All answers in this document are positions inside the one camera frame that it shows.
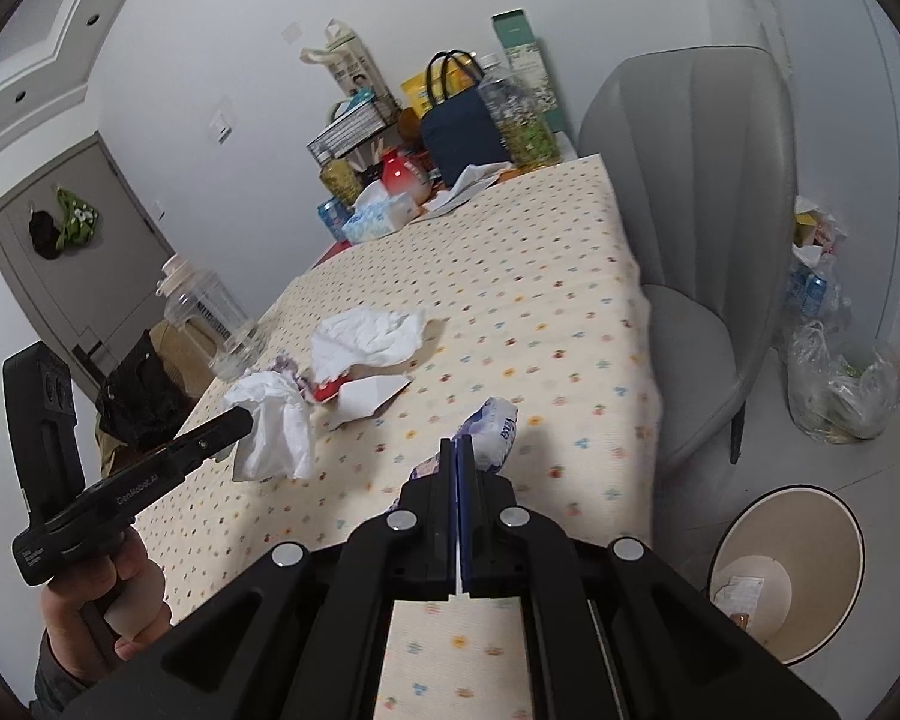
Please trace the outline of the left hand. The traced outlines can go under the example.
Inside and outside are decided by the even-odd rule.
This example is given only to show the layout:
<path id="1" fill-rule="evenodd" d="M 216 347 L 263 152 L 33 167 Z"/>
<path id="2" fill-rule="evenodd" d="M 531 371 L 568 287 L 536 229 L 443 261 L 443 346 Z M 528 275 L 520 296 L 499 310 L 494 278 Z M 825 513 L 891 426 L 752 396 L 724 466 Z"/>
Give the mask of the left hand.
<path id="1" fill-rule="evenodd" d="M 128 528 L 113 554 L 66 567 L 41 589 L 46 640 L 56 661 L 74 678 L 97 683 L 170 631 L 172 612 L 165 601 L 142 612 L 144 626 L 133 637 L 118 635 L 105 619 L 105 603 L 151 569 L 162 574 L 141 536 Z"/>

